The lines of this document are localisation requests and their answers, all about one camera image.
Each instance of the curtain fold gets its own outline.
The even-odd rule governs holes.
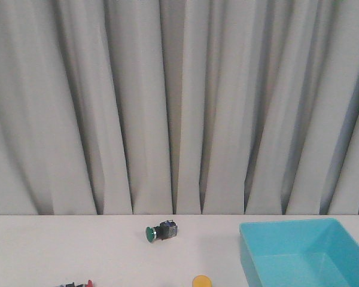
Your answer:
[[[359,214],[359,0],[0,0],[0,214]]]

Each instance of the white table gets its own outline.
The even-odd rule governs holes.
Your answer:
[[[324,216],[119,215],[0,216],[0,287],[246,287],[239,224]],[[337,218],[359,243],[359,216]],[[149,243],[146,226],[173,219],[173,239]]]

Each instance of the white curtain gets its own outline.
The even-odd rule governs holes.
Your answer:
[[[0,0],[0,215],[359,214],[359,0]]]

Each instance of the yellow cap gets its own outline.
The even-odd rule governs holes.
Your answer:
[[[208,276],[198,275],[193,279],[193,287],[211,287],[211,280]]]

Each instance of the plastic bin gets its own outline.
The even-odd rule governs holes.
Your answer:
[[[335,219],[242,223],[250,287],[359,287],[359,246]]]

